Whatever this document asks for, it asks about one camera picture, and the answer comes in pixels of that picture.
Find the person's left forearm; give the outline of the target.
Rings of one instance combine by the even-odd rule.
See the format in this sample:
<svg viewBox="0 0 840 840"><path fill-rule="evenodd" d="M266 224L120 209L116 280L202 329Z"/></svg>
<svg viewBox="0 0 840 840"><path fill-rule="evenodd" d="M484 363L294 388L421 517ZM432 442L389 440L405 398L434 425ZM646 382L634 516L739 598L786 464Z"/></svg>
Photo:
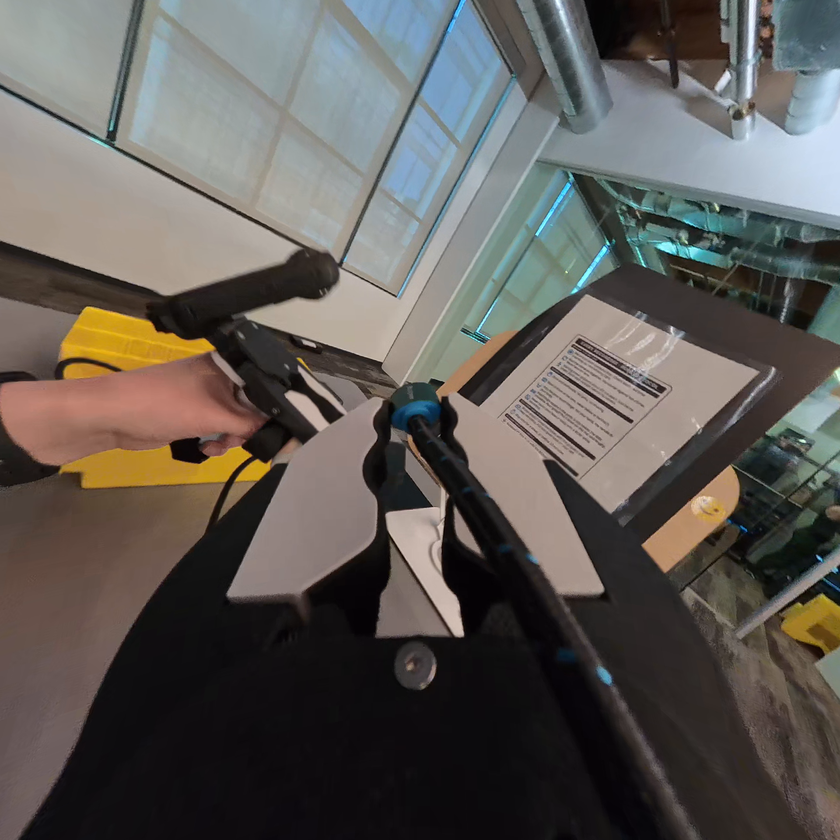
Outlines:
<svg viewBox="0 0 840 840"><path fill-rule="evenodd" d="M15 487L54 476L72 459L68 382L1 373L1 483Z"/></svg>

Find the black sign board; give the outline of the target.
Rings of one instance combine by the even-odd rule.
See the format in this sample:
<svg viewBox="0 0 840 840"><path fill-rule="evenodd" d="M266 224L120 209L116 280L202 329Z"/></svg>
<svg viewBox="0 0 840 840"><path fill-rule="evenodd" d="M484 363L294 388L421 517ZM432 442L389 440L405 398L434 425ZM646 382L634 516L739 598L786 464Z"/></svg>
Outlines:
<svg viewBox="0 0 840 840"><path fill-rule="evenodd" d="M663 479L661 487L640 503L633 516L618 516L641 540L664 526L838 368L835 343L691 289L651 269L621 266L531 320L488 357L458 393L474 404L485 404L534 351L546 344L550 332L569 320L574 307L585 297L628 308L632 314L651 316L658 326L674 327L707 350L773 368L778 375L756 396L747 398L742 415L717 440L711 440L710 433L700 433L701 443L709 444L704 455L697 455L683 471Z"/></svg>

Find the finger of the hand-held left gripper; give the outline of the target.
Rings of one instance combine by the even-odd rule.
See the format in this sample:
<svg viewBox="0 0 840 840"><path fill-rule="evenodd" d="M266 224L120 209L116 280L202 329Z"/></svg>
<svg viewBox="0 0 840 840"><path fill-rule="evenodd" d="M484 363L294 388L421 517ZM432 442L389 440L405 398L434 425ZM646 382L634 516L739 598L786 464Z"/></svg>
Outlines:
<svg viewBox="0 0 840 840"><path fill-rule="evenodd" d="M309 423L320 432L347 414L343 403L328 387L308 388Z"/></svg>
<svg viewBox="0 0 840 840"><path fill-rule="evenodd" d="M311 404L311 410L324 421L332 420L332 392L318 381L308 370L297 370L294 374L294 391Z"/></svg>

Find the rectangular metal duct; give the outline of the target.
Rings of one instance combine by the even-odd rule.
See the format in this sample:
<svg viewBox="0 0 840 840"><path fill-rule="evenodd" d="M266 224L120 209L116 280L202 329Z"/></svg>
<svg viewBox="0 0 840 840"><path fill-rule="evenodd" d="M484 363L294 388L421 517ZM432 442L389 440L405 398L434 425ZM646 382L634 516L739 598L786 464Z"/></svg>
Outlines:
<svg viewBox="0 0 840 840"><path fill-rule="evenodd" d="M828 124L839 102L839 2L775 1L773 68L794 73L784 130L805 135Z"/></svg>

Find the spiral metal duct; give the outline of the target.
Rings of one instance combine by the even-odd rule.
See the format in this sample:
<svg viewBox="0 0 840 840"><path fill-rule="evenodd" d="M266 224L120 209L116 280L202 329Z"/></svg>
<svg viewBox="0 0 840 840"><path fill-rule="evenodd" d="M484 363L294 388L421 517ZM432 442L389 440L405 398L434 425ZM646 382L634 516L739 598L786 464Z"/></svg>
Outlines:
<svg viewBox="0 0 840 840"><path fill-rule="evenodd" d="M597 128L613 99L583 1L518 1L569 130Z"/></svg>

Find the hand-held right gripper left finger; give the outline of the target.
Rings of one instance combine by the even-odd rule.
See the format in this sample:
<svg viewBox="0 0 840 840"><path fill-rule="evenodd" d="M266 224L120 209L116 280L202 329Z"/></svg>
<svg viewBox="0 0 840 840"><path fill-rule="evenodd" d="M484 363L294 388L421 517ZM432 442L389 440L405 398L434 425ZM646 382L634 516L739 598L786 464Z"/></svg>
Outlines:
<svg viewBox="0 0 840 840"><path fill-rule="evenodd" d="M227 590L233 606L280 606L308 623L335 607L374 637L391 578L382 488L391 420L375 397L304 444L286 466Z"/></svg>

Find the narrow glass window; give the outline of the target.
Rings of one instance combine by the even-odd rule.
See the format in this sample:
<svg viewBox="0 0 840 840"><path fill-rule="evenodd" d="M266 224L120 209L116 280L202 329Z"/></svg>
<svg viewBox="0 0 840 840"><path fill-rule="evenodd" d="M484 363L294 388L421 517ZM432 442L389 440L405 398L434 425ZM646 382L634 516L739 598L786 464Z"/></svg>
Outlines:
<svg viewBox="0 0 840 840"><path fill-rule="evenodd" d="M471 268L460 331L477 342L520 329L618 265L607 210L584 178L538 162Z"/></svg>

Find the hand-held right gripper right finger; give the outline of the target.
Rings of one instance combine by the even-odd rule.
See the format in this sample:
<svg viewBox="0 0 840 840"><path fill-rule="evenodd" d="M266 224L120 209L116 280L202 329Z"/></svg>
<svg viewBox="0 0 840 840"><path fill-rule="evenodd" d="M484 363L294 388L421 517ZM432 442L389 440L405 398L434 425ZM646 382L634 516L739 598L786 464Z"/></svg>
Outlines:
<svg viewBox="0 0 840 840"><path fill-rule="evenodd" d="M604 584L538 451L506 423L460 394L454 438L472 474L535 555L570 608L604 605Z"/></svg>

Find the large grid window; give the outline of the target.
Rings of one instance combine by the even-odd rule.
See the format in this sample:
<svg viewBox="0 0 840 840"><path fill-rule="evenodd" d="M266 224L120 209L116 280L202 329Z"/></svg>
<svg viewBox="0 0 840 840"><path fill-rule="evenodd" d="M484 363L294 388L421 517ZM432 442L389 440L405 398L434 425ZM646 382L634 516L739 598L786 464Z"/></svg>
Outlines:
<svg viewBox="0 0 840 840"><path fill-rule="evenodd" d="M400 298L515 81L478 2L2 2L2 93Z"/></svg>

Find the person's left hand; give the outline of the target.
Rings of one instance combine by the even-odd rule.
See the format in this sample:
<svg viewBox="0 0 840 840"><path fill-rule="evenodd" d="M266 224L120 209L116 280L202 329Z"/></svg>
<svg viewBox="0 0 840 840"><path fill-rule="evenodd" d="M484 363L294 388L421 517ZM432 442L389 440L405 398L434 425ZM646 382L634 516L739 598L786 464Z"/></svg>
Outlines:
<svg viewBox="0 0 840 840"><path fill-rule="evenodd" d="M12 441L48 466L211 436L217 439L203 452L218 456L266 420L237 399L235 385L208 354L84 379L5 384L1 410Z"/></svg>

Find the small yellow plastic bin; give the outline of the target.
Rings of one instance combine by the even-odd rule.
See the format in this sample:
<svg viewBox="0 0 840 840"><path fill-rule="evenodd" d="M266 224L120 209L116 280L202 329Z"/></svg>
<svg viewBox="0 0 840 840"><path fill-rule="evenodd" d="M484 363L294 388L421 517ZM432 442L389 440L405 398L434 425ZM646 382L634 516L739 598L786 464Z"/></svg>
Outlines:
<svg viewBox="0 0 840 840"><path fill-rule="evenodd" d="M783 611L781 631L794 641L829 655L839 648L839 604L825 594Z"/></svg>

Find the white sheet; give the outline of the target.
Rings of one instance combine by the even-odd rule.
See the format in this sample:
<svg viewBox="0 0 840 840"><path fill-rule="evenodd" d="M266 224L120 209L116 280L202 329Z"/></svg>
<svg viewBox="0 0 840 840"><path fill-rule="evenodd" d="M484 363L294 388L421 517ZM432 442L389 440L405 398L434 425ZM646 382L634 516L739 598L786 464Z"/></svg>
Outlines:
<svg viewBox="0 0 840 840"><path fill-rule="evenodd" d="M426 507L386 513L385 521L395 547L416 577L451 635L465 634L459 601L443 575L444 511Z"/></svg>

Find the laminated instruction sheet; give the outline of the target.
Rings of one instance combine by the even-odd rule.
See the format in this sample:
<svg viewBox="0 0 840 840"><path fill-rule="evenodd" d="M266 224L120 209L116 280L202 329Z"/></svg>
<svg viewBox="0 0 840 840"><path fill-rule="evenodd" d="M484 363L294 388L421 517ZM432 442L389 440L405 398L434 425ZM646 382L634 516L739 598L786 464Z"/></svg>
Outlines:
<svg viewBox="0 0 840 840"><path fill-rule="evenodd" d="M584 295L480 406L625 525L779 378Z"/></svg>

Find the shiny metal pipe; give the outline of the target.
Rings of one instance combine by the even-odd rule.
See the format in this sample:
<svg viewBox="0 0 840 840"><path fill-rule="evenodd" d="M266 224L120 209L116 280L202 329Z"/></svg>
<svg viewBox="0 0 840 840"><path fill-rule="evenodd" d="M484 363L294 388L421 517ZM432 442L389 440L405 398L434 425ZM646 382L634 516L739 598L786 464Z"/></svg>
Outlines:
<svg viewBox="0 0 840 840"><path fill-rule="evenodd" d="M749 138L757 111L755 95L761 62L761 1L720 1L721 41L728 46L731 137Z"/></svg>

